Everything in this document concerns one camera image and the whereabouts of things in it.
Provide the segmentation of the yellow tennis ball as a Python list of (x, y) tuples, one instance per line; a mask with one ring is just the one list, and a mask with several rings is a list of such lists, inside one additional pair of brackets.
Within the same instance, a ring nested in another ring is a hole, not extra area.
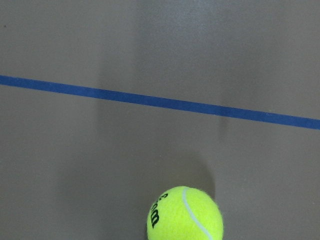
[(149, 240), (222, 240), (223, 217), (204, 191), (173, 187), (152, 204), (146, 219)]

